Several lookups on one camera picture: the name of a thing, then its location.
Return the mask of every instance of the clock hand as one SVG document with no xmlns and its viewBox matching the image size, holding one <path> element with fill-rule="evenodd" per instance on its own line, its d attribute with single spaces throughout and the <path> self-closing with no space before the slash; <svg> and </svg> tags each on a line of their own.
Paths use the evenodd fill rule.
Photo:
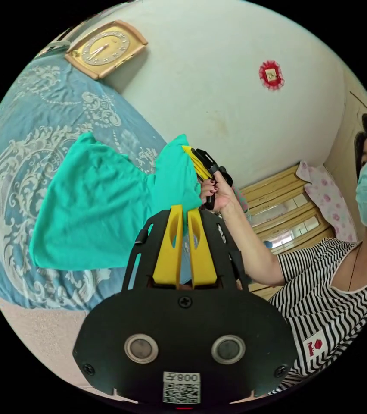
<svg viewBox="0 0 367 414">
<path fill-rule="evenodd" d="M 98 55 L 102 50 L 106 49 L 109 46 L 108 43 L 106 43 L 104 46 L 99 47 L 98 49 L 96 49 L 91 55 L 91 58 L 94 58 L 96 55 Z"/>
</svg>

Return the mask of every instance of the bed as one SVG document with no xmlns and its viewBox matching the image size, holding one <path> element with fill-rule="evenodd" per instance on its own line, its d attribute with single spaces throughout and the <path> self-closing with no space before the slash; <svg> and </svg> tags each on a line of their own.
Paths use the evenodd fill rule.
<svg viewBox="0 0 367 414">
<path fill-rule="evenodd" d="M 166 142 L 114 90 L 64 59 L 37 56 L 0 105 L 0 298 L 25 308 L 89 311 L 119 292 L 125 268 L 60 272 L 33 266 L 28 247 L 48 184 L 83 132 L 152 173 Z M 181 283 L 190 280 L 187 240 Z"/>
</svg>

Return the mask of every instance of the sticker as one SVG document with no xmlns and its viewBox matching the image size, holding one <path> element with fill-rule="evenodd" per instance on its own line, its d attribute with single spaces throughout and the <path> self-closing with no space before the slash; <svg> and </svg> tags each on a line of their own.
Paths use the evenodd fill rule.
<svg viewBox="0 0 367 414">
<path fill-rule="evenodd" d="M 304 353 L 307 361 L 318 357 L 327 351 L 327 341 L 324 332 L 320 331 L 310 336 L 303 342 Z"/>
<path fill-rule="evenodd" d="M 164 372 L 163 402 L 171 404 L 199 404 L 201 402 L 200 374 Z"/>
<path fill-rule="evenodd" d="M 262 84 L 270 91 L 277 91 L 284 86 L 280 65 L 275 60 L 263 62 L 258 73 Z"/>
</svg>

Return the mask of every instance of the gold clock frame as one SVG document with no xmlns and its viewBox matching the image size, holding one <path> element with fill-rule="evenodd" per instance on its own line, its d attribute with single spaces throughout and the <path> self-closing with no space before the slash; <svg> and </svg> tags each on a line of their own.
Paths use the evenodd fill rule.
<svg viewBox="0 0 367 414">
<path fill-rule="evenodd" d="M 115 60 L 114 62 L 110 62 L 105 66 L 105 68 L 99 73 L 94 72 L 90 69 L 91 65 L 88 65 L 87 63 L 83 62 L 81 60 L 81 51 L 86 45 L 86 43 L 95 37 L 96 35 L 105 32 L 106 30 L 110 28 L 118 28 L 121 31 L 125 32 L 130 38 L 132 38 L 134 41 L 131 41 L 131 47 L 129 47 L 130 50 L 126 51 L 118 60 Z M 132 57 L 136 56 L 140 52 L 143 51 L 143 49 L 148 44 L 148 41 L 143 37 L 143 35 L 133 26 L 131 26 L 129 23 L 124 22 L 123 20 L 114 20 L 109 23 L 105 23 L 102 26 L 94 29 L 81 39 L 79 39 L 75 44 L 73 44 L 66 52 L 65 58 L 67 61 L 69 61 L 76 69 L 80 70 L 87 76 L 91 77 L 95 81 L 99 79 L 103 79 L 110 73 L 112 73 L 116 68 L 118 68 L 121 64 L 126 62 L 127 60 L 131 59 Z"/>
</svg>

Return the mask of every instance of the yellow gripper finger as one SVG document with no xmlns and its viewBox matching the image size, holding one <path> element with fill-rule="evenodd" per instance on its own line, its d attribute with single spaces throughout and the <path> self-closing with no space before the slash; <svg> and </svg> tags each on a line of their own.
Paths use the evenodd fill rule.
<svg viewBox="0 0 367 414">
<path fill-rule="evenodd" d="M 213 285 L 217 281 L 217 274 L 198 209 L 188 211 L 188 230 L 192 287 L 195 289 L 197 286 Z M 198 247 L 196 249 L 193 235 L 198 239 Z"/>
<path fill-rule="evenodd" d="M 196 157 L 196 155 L 192 152 L 192 147 L 188 145 L 182 145 L 182 149 L 189 155 L 192 160 L 193 167 L 195 168 L 195 172 L 203 179 L 207 180 L 208 178 L 212 178 L 209 171 L 204 167 L 202 162 Z"/>
<path fill-rule="evenodd" d="M 184 227 L 183 215 L 181 205 L 172 206 L 153 273 L 153 281 L 157 285 L 174 285 L 176 289 L 179 288 Z"/>
</svg>

